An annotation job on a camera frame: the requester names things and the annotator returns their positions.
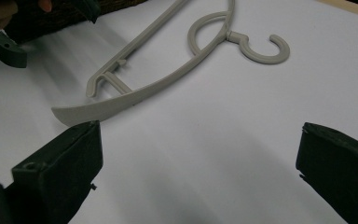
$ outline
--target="white table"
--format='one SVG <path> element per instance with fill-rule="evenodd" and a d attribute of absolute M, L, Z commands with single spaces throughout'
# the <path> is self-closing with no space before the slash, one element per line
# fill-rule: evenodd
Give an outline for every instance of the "white table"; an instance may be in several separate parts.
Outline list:
<path fill-rule="evenodd" d="M 92 102 L 88 78 L 173 0 L 149 0 L 36 39 L 28 67 L 0 63 L 0 183 L 66 130 L 53 105 Z M 262 65 L 220 45 L 165 91 L 102 122 L 104 165 L 71 223 L 345 223 L 298 175 L 301 128 L 313 122 L 358 139 L 358 15 L 310 0 L 237 1 L 232 29 L 274 54 Z M 191 57 L 186 33 L 227 1 L 190 1 L 131 56 L 120 77 L 134 89 Z M 205 46 L 220 29 L 200 31 Z M 117 95 L 104 85 L 97 100 Z"/>

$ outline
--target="human hand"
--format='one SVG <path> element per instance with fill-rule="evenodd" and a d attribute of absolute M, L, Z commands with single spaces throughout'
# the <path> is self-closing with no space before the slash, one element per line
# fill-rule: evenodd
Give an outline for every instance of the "human hand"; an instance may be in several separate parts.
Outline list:
<path fill-rule="evenodd" d="M 38 0 L 42 10 L 50 12 L 52 9 L 51 0 Z M 18 7 L 13 0 L 0 0 L 0 29 L 4 29 L 10 22 L 12 16 L 18 12 Z"/>

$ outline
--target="hanger loop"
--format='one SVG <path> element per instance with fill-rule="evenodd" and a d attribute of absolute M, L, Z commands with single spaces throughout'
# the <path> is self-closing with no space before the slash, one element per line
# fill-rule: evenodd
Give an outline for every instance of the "hanger loop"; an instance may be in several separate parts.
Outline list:
<path fill-rule="evenodd" d="M 274 56 L 266 56 L 261 55 L 259 53 L 254 52 L 249 47 L 249 36 L 238 34 L 236 32 L 228 32 L 227 33 L 227 40 L 236 44 L 240 45 L 240 49 L 242 53 L 248 57 L 249 59 L 257 62 L 257 63 L 264 63 L 264 64 L 277 64 L 283 63 L 289 58 L 290 55 L 290 47 L 281 37 L 278 35 L 271 35 L 269 40 L 276 44 L 280 50 L 277 55 Z"/>

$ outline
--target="gray plastic hanger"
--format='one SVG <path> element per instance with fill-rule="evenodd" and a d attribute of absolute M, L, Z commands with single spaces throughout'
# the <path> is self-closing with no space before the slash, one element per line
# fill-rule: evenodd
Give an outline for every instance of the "gray plastic hanger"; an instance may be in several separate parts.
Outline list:
<path fill-rule="evenodd" d="M 89 105 L 76 105 L 64 107 L 52 107 L 56 118 L 62 123 L 73 126 L 90 120 L 103 121 L 114 116 L 118 112 L 140 103 L 144 99 L 165 89 L 174 81 L 187 74 L 199 63 L 201 63 L 220 43 L 228 40 L 240 45 L 243 54 L 258 63 L 282 63 L 287 60 L 290 49 L 287 43 L 276 35 L 272 35 L 270 40 L 280 48 L 280 53 L 276 56 L 264 56 L 255 53 L 248 46 L 249 38 L 246 35 L 240 35 L 229 30 L 232 16 L 234 13 L 234 0 L 229 0 L 228 11 L 216 12 L 204 16 L 197 20 L 190 28 L 187 39 L 194 56 L 177 70 L 166 77 L 149 84 L 136 91 L 131 90 L 124 82 L 122 82 L 115 74 L 115 70 L 127 61 L 127 57 L 161 27 L 169 18 L 173 16 L 187 0 L 176 0 L 161 16 L 159 16 L 152 24 L 150 24 L 143 32 L 141 32 L 130 44 L 114 56 L 106 65 L 104 65 L 96 74 L 94 74 L 88 82 L 87 95 L 92 97 L 96 95 L 98 82 L 102 79 L 109 82 L 122 95 L 103 100 L 101 102 Z M 215 19 L 224 18 L 224 24 L 216 37 L 204 49 L 200 49 L 195 41 L 197 31 L 206 24 L 206 22 Z"/>

